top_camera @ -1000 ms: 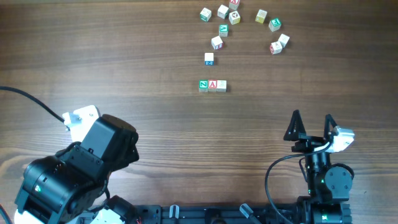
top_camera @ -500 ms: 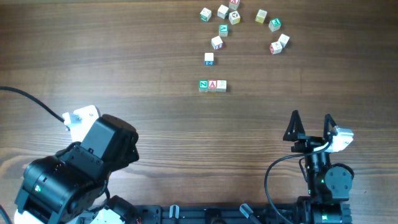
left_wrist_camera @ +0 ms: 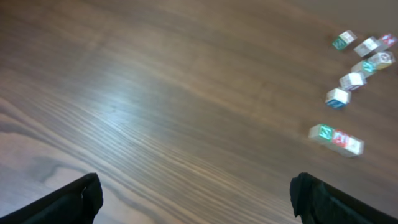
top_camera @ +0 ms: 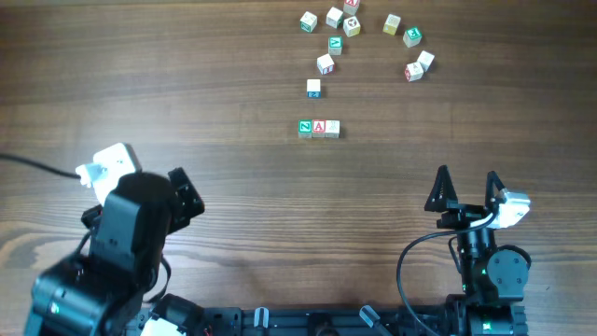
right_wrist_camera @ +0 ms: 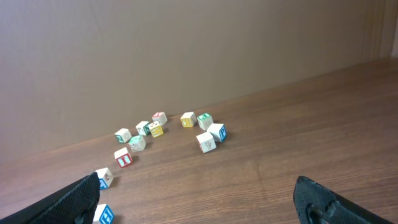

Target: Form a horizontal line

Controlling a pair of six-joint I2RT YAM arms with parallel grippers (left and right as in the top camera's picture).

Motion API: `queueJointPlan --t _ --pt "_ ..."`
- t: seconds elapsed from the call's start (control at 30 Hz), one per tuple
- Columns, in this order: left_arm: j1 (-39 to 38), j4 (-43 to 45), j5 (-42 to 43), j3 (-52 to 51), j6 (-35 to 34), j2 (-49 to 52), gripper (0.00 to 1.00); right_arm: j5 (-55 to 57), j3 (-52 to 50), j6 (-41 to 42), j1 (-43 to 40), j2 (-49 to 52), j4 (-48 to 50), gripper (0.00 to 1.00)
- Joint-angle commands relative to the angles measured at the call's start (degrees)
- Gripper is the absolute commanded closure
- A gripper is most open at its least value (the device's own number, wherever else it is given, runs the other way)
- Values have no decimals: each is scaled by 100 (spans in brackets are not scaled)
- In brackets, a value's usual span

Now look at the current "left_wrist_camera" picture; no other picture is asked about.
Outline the blue rim wooden block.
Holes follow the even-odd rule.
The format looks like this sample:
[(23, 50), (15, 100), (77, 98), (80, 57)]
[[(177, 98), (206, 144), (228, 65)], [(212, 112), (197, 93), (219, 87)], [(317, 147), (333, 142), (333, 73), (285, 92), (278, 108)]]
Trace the blue rim wooden block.
[(351, 92), (341, 88), (334, 88), (326, 94), (325, 103), (334, 109), (344, 108), (350, 103)]

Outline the snail picture wooden block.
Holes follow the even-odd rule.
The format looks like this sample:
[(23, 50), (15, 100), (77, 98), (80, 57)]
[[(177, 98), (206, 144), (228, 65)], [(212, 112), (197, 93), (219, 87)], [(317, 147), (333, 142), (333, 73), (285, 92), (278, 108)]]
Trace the snail picture wooden block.
[(341, 154), (345, 157), (360, 156), (364, 151), (364, 141), (356, 137), (348, 137), (345, 146), (341, 150)]

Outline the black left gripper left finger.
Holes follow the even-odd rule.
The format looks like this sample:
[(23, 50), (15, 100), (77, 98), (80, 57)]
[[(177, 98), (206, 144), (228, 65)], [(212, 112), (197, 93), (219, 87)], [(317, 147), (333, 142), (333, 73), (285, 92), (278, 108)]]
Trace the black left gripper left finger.
[(1, 224), (92, 224), (103, 206), (96, 173), (89, 173), (1, 217)]

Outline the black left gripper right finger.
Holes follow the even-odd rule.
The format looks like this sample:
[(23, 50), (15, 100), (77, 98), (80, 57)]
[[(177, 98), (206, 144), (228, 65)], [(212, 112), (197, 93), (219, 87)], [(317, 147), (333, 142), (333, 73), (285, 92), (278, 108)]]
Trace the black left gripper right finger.
[(311, 224), (397, 224), (397, 219), (302, 172), (290, 181), (295, 217)]

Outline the red A top block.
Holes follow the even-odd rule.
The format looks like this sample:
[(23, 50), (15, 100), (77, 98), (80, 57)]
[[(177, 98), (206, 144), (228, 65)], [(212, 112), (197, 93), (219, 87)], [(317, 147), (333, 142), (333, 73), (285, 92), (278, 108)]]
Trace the red A top block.
[(344, 151), (348, 145), (350, 135), (339, 129), (334, 129), (331, 135), (331, 140), (326, 143), (326, 147), (338, 151)]

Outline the green Z top block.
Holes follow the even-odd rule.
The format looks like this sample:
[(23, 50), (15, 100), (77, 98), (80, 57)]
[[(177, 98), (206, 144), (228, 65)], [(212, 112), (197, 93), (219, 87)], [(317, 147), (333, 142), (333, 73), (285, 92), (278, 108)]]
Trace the green Z top block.
[(318, 124), (309, 130), (308, 138), (319, 144), (329, 144), (331, 143), (334, 128), (325, 125)]

